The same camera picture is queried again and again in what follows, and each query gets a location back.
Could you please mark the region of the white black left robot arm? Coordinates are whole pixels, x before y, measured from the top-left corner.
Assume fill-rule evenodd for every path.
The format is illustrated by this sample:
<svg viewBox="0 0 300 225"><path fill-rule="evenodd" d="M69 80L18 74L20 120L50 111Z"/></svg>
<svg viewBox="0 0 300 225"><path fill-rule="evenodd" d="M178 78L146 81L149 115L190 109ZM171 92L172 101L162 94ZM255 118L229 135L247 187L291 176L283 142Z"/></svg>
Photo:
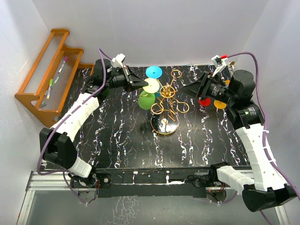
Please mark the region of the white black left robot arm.
<svg viewBox="0 0 300 225"><path fill-rule="evenodd" d="M124 64L124 60L125 55L120 53L112 60L99 59L95 62L72 107L51 128L45 127L40 131L38 165L45 160L59 166L61 172L69 173L86 187L96 184L95 168L80 158L73 141L85 121L108 96L110 89L122 87L126 92L132 92L148 85Z"/></svg>

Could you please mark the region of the red wine glass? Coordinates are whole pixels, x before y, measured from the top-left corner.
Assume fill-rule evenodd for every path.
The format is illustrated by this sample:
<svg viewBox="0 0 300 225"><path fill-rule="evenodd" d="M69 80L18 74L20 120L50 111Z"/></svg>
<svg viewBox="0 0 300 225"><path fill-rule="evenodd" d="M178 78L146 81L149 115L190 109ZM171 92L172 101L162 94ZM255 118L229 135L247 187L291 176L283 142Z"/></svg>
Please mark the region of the red wine glass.
<svg viewBox="0 0 300 225"><path fill-rule="evenodd" d="M211 104L211 99L209 97L205 98L204 100L198 99L198 103L201 106L207 107Z"/></svg>

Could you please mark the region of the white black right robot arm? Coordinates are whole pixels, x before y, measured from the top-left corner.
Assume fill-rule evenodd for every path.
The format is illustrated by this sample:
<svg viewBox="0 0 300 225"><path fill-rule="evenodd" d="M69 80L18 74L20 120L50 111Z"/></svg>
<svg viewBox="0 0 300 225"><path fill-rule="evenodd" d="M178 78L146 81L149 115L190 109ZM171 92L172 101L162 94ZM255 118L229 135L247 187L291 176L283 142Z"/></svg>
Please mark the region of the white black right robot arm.
<svg viewBox="0 0 300 225"><path fill-rule="evenodd" d="M297 196L287 179L273 167L274 160L266 156L265 120L260 107L252 101L254 89L254 76L246 70L235 71L229 84L221 81L220 74L203 72L197 81L178 89L193 99L210 97L226 104L227 117L243 143L254 177L222 162L210 166L209 181L214 186L229 185L242 196L251 212L281 206Z"/></svg>

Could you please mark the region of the green wine glass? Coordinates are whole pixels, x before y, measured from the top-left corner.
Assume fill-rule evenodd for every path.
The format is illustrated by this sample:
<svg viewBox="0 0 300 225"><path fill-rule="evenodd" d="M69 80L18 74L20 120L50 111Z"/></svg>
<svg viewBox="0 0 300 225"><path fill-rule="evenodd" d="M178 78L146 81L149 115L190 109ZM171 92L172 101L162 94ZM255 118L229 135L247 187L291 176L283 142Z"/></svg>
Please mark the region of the green wine glass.
<svg viewBox="0 0 300 225"><path fill-rule="evenodd" d="M138 105L144 110L149 110L155 103L155 94L160 90L160 84L154 78L146 78L144 81L146 82L146 86L142 87L142 92L138 98Z"/></svg>

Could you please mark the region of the yellow wine glass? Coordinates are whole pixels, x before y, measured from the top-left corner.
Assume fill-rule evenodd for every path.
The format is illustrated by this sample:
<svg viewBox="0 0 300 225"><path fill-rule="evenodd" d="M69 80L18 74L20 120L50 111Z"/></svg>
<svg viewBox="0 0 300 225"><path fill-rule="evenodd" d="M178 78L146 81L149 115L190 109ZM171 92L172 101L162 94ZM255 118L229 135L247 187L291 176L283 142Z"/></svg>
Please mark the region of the yellow wine glass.
<svg viewBox="0 0 300 225"><path fill-rule="evenodd" d="M226 85L229 85L230 83L230 80L225 80L224 83ZM223 103L221 101L218 101L218 100L214 100L214 106L217 108L217 109L225 109L227 104L226 103Z"/></svg>

